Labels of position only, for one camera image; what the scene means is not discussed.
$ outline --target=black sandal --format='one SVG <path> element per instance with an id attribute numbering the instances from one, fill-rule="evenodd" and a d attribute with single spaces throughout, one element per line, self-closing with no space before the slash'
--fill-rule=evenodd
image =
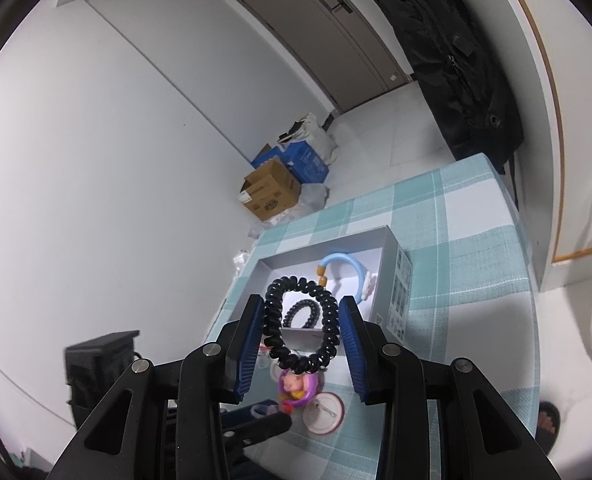
<path id="1" fill-rule="evenodd" d="M 541 402 L 538 405 L 538 416 L 540 417 L 541 413 L 545 413 L 545 416 L 548 416 L 551 419 L 551 425 L 554 427 L 554 433 L 550 430 L 545 430 L 544 428 L 536 427 L 536 443 L 540 446 L 540 448 L 544 451 L 546 455 L 550 454 L 551 449 L 556 444 L 556 439 L 558 437 L 558 432 L 560 431 L 560 412 L 558 408 L 554 406 L 551 402 Z"/>

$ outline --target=black backpack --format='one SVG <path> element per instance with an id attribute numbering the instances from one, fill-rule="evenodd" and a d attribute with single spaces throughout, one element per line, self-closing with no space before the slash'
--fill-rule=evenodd
<path id="1" fill-rule="evenodd" d="M 463 0 L 376 2 L 456 160 L 484 153 L 500 174 L 509 161 L 514 182 L 514 151 L 522 142 L 516 100 Z"/>

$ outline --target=brown door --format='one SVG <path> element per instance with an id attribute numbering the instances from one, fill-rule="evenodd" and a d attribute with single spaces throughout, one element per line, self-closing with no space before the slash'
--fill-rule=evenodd
<path id="1" fill-rule="evenodd" d="M 300 60 L 341 111 L 407 81 L 347 0 L 239 0 Z"/>

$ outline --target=checkered tablecloth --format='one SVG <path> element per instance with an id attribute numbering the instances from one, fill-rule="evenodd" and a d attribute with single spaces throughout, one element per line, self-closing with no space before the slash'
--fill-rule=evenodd
<path id="1" fill-rule="evenodd" d="M 209 339 L 227 322 L 259 258 L 383 225 L 413 265 L 406 348 L 446 364 L 457 357 L 473 360 L 533 433 L 540 370 L 528 244 L 505 186 L 483 155 L 263 233 Z M 289 432 L 248 448 L 248 456 L 285 480 L 372 480 L 383 407 L 360 403 L 340 356 L 325 372 L 324 390 L 345 403 L 337 431 L 315 436 L 297 412 Z M 276 398 L 276 392 L 268 370 L 257 369 L 246 404 Z M 438 480 L 434 406 L 429 416 L 431 478 Z"/>

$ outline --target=cardboard box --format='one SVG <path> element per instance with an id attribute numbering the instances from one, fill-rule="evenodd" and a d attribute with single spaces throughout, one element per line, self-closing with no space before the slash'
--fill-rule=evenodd
<path id="1" fill-rule="evenodd" d="M 289 138 L 281 139 L 279 145 L 273 148 L 266 144 L 252 160 L 252 166 L 258 168 L 270 158 L 277 156 L 301 184 L 322 184 L 329 173 L 327 164 L 307 141 L 299 140 L 286 144 Z"/>
<path id="2" fill-rule="evenodd" d="M 277 158 L 245 177 L 238 200 L 259 220 L 268 220 L 295 206 L 300 196 L 300 183 Z"/>
<path id="3" fill-rule="evenodd" d="M 374 275 L 374 291 L 358 305 L 362 318 L 380 326 L 387 341 L 403 344 L 403 334 L 409 311 L 412 264 L 387 226 L 335 238 L 260 259 L 251 271 L 246 286 L 234 307 L 230 321 L 240 319 L 250 294 L 265 295 L 267 285 L 281 276 L 304 277 L 318 281 L 316 266 L 331 253 L 351 254 Z M 340 301 L 353 296 L 358 286 L 354 268 L 344 262 L 327 266 L 327 290 Z M 299 300 L 308 298 L 299 292 L 288 292 L 282 302 L 283 315 Z M 283 328 L 282 338 L 292 350 L 314 352 L 320 346 L 322 322 L 314 328 L 298 328 L 310 314 L 302 309 L 292 320 L 293 328 Z M 338 348 L 344 354 L 343 346 Z"/>

